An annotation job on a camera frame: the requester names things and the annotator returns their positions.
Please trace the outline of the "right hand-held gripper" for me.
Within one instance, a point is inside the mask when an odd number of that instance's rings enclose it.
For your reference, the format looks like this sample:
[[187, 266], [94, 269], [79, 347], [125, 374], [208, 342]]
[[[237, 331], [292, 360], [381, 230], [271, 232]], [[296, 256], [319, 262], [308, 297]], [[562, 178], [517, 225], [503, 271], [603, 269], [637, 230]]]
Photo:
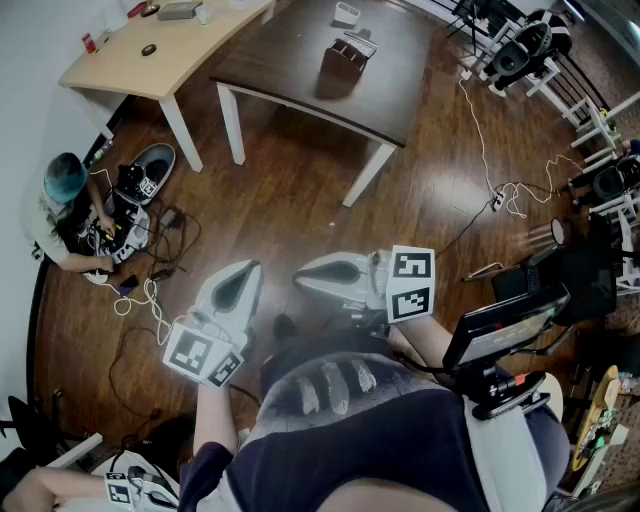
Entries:
[[431, 316], [434, 309], [433, 249], [394, 245], [391, 250], [380, 249], [367, 256], [339, 251], [306, 263], [294, 277], [302, 290], [345, 302], [353, 319], [360, 315], [363, 322], [372, 325]]

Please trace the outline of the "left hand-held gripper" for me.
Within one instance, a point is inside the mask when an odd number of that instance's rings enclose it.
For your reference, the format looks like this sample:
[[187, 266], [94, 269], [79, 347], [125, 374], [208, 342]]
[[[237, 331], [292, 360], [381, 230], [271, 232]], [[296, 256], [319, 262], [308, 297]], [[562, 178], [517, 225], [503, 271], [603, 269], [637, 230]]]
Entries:
[[263, 285], [261, 264], [245, 260], [207, 278], [188, 313], [173, 325], [163, 363], [209, 388], [221, 388], [243, 365]]

